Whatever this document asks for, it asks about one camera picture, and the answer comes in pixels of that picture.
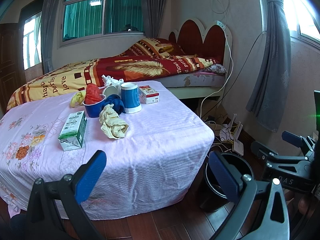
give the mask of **window sill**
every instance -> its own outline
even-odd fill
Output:
[[[315,52],[318,52],[320,53],[320,44],[313,44],[312,42],[309,42],[309,41],[306,41],[302,38],[296,38],[296,37],[293,37],[291,36],[291,41],[294,42],[294,43],[297,43],[297,44],[301,44],[305,47],[308,47],[309,49],[312,49],[314,50]]]
[[[109,33],[109,34],[97,34],[97,35],[92,35],[92,36],[86,36],[86,37],[81,37],[69,41],[64,41],[60,43],[59,48],[63,48],[69,45],[75,45],[87,41],[93,41],[93,40],[101,40],[101,39],[107,39],[107,38],[116,38],[116,37],[137,37],[137,36],[144,36],[145,33],[143,32],[126,32],[126,33]]]

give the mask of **blue bowl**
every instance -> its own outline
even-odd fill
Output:
[[[86,105],[85,103],[83,103],[83,105],[87,111],[88,116],[91,118],[99,117],[99,114],[101,113],[103,108],[107,105],[106,96],[105,95],[100,95],[100,96],[103,99],[98,103],[95,103],[93,105]]]

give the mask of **black trash can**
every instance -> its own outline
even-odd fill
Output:
[[[252,168],[243,158],[232,153],[222,153],[222,155],[226,161],[234,165],[241,174],[249,174],[254,178]],[[220,188],[208,162],[205,163],[203,179],[195,195],[200,208],[206,212],[215,212],[228,203],[227,197]]]

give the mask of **door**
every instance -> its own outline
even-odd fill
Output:
[[[0,24],[0,106],[6,112],[13,92],[21,87],[18,58],[18,23]]]

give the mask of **milk carton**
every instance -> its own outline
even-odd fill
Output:
[[[159,102],[159,92],[155,91],[150,86],[139,87],[139,96],[145,104]]]
[[[69,114],[58,137],[64,151],[81,149],[87,118],[84,111]]]

